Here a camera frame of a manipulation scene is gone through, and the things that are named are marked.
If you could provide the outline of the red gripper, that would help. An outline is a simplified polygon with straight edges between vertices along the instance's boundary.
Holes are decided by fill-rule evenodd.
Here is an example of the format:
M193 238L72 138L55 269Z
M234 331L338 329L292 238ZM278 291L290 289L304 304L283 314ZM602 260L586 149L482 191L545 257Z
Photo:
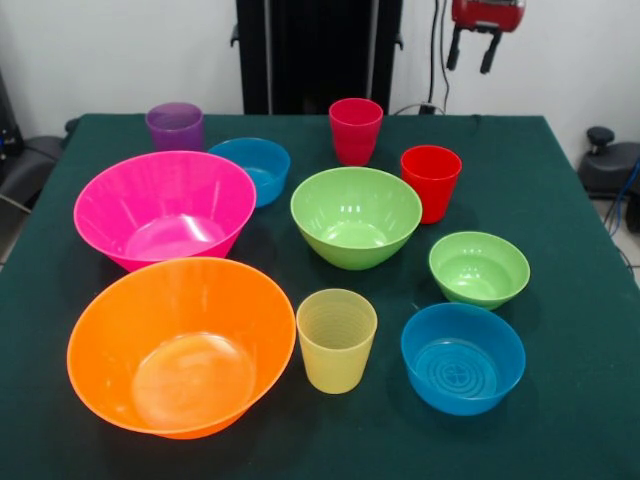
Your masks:
M455 70L460 54L462 29L470 31L490 31L492 39L486 50L480 73L491 71L495 54L502 38L502 32L511 33L520 25L526 9L525 0L515 1L468 1L452 2L452 19L455 23L446 68Z

